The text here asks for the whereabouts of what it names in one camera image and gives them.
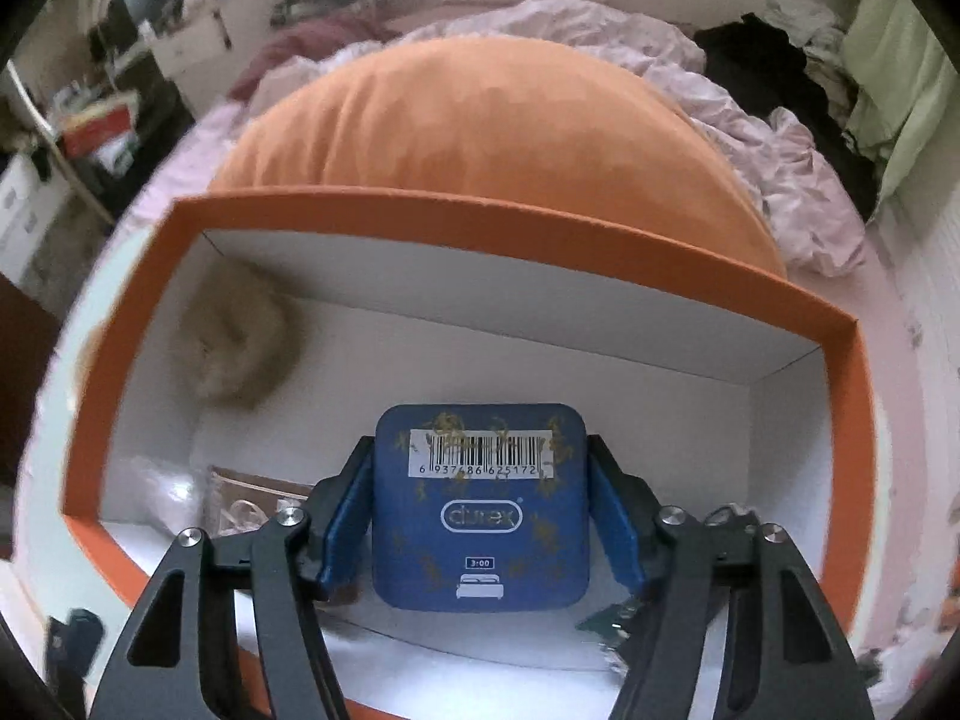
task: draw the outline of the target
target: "blue condom box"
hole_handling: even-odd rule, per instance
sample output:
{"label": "blue condom box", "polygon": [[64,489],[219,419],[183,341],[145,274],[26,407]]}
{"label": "blue condom box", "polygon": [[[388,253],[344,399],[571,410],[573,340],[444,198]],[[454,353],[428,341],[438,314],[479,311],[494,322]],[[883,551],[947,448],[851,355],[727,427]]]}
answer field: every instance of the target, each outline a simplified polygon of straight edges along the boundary
{"label": "blue condom box", "polygon": [[388,604],[549,610],[586,592],[587,432],[573,409],[396,406],[373,451],[373,586]]}

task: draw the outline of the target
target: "barcode number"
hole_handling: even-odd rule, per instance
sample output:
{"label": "barcode number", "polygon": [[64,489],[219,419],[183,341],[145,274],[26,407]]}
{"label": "barcode number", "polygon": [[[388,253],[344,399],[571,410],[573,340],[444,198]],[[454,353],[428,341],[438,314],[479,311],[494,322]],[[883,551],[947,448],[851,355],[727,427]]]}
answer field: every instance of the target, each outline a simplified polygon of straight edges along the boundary
{"label": "barcode number", "polygon": [[408,476],[421,479],[553,479],[549,430],[410,431]]}

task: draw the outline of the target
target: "green cloth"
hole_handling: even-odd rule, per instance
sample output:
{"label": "green cloth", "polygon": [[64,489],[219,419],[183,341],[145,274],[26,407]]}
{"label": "green cloth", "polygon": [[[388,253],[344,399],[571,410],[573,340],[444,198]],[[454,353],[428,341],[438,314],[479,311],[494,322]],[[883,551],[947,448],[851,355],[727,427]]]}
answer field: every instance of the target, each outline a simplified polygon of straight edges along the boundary
{"label": "green cloth", "polygon": [[940,123],[957,73],[910,0],[860,0],[841,55],[861,87],[847,129],[861,153],[886,162],[886,199]]}

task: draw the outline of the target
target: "gold pattern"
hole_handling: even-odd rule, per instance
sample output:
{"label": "gold pattern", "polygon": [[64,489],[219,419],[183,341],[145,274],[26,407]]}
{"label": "gold pattern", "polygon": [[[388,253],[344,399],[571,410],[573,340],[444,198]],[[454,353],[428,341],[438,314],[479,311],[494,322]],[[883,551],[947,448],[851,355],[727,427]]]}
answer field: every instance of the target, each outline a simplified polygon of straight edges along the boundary
{"label": "gold pattern", "polygon": [[560,488],[561,485],[563,485],[563,481],[560,480],[560,476],[554,471],[553,479],[541,478],[536,480],[536,494],[541,498],[552,498],[557,488]]}
{"label": "gold pattern", "polygon": [[452,495],[454,498],[461,498],[467,494],[467,485],[469,485],[469,483],[470,480],[467,478],[464,469],[460,469],[457,471],[456,476],[446,483],[445,493]]}
{"label": "gold pattern", "polygon": [[557,560],[557,562],[549,568],[547,576],[553,581],[561,581],[566,576],[566,564],[563,560]]}
{"label": "gold pattern", "polygon": [[556,555],[560,552],[560,544],[557,541],[557,524],[546,517],[541,517],[537,512],[534,512],[532,519],[534,541],[541,546],[544,552],[548,552],[550,555]]}
{"label": "gold pattern", "polygon": [[553,450],[553,464],[554,466],[562,466],[573,457],[573,447],[570,446],[563,437],[563,431],[560,429],[560,418],[558,416],[551,416],[546,426],[553,433],[553,437],[550,439],[550,449]]}
{"label": "gold pattern", "polygon": [[445,436],[456,436],[464,432],[464,420],[454,413],[440,412],[433,421],[426,422],[424,427]]}
{"label": "gold pattern", "polygon": [[520,579],[530,570],[530,561],[526,557],[514,557],[507,561],[507,576],[510,579]]}
{"label": "gold pattern", "polygon": [[495,416],[491,419],[490,429],[496,433],[501,442],[505,442],[507,436],[510,435],[510,425],[507,424],[507,420],[502,418],[502,416]]}
{"label": "gold pattern", "polygon": [[407,546],[407,539],[403,537],[403,533],[400,533],[400,531],[395,530],[392,533],[391,541],[392,541],[392,549],[394,549],[394,555],[396,557],[400,557],[401,555],[403,555]]}
{"label": "gold pattern", "polygon": [[410,431],[401,430],[394,440],[394,449],[402,452],[406,458],[410,454]]}
{"label": "gold pattern", "polygon": [[440,573],[440,567],[433,559],[432,555],[420,555],[418,562],[421,565],[421,571],[424,572],[427,589],[431,592],[443,589],[443,574]]}
{"label": "gold pattern", "polygon": [[506,476],[496,476],[489,481],[491,487],[493,488],[493,495],[499,495],[501,498],[506,498],[510,494],[510,479],[508,479]]}

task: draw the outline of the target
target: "3:00 label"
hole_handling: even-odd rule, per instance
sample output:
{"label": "3:00 label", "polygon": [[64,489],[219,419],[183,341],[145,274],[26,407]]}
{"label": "3:00 label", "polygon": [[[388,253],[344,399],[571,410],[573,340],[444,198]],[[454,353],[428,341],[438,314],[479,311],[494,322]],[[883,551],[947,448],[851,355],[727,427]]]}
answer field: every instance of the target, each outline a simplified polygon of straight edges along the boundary
{"label": "3:00 label", "polygon": [[492,557],[464,557],[464,568],[467,571],[493,569],[496,565]]}

